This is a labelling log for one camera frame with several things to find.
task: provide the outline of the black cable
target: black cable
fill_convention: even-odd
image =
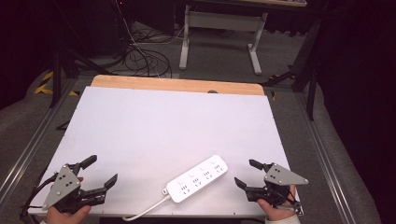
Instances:
[[[38,194],[38,192],[40,192],[44,187],[46,187],[49,183],[54,182],[55,179],[56,179],[56,176],[58,175],[58,173],[55,173],[52,177],[48,178],[40,186],[38,186],[38,184],[40,183],[41,179],[43,178],[44,173],[46,173],[47,168],[48,168],[48,165],[43,170],[43,172],[40,174],[40,176],[38,177],[37,181],[35,182],[35,184],[33,186],[31,195],[29,196],[28,200],[26,201],[26,203],[22,207],[22,210],[21,210],[21,213],[20,213],[20,220],[22,222],[24,222],[24,223],[29,223],[28,209],[30,207],[40,207],[40,206],[30,206],[30,203],[32,202],[32,200],[35,198],[35,196]]]

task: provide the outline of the power cord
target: power cord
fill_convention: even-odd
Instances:
[[[137,219],[137,218],[139,218],[139,217],[145,215],[147,212],[151,211],[152,209],[156,208],[158,205],[160,205],[160,204],[162,204],[162,203],[168,201],[170,198],[171,198],[171,196],[170,196],[169,194],[167,194],[167,195],[165,195],[165,197],[163,197],[162,200],[160,200],[158,203],[152,205],[150,208],[148,208],[146,211],[140,213],[139,215],[136,215],[136,216],[134,216],[134,217],[123,217],[122,219],[123,219],[124,221],[133,221],[133,220],[135,220],[135,219]]]
[[[46,187],[49,183],[52,183],[55,181],[56,176],[58,175],[58,173],[55,173],[52,177],[50,177],[49,179],[47,179],[46,181],[44,181],[40,186],[38,186],[38,184],[40,183],[44,173],[47,171],[48,166],[46,167],[46,169],[43,170],[43,172],[41,173],[41,175],[38,177],[37,181],[35,182],[35,185],[33,186],[32,189],[32,193],[29,197],[29,199],[26,201],[26,203],[24,204],[24,206],[21,208],[21,213],[20,213],[20,220],[23,223],[30,223],[29,221],[29,213],[28,213],[28,209],[29,208],[41,208],[41,206],[31,206],[30,203],[32,202],[33,198],[38,194],[38,192],[40,192],[40,190],[42,190],[44,187]]]

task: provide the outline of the wooden table edge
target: wooden table edge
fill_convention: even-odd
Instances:
[[[261,85],[222,81],[171,79],[159,77],[96,76],[91,86],[156,91],[193,91],[241,95],[265,95]]]

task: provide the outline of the power strip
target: power strip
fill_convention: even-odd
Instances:
[[[166,191],[175,203],[180,203],[202,189],[228,170],[225,161],[218,155],[201,162],[166,185]]]

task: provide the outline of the white cable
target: white cable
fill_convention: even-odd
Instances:
[[[151,211],[152,209],[154,209],[155,207],[157,207],[157,206],[160,205],[161,203],[166,202],[166,201],[169,200],[170,198],[171,198],[171,196],[168,194],[168,195],[166,195],[160,202],[158,202],[158,203],[152,205],[149,209],[147,209],[146,211],[140,213],[139,215],[136,215],[136,216],[134,216],[134,217],[123,217],[122,219],[123,219],[124,221],[132,221],[132,220],[135,220],[135,219],[137,219],[137,218],[139,218],[139,217],[145,215],[147,212]]]

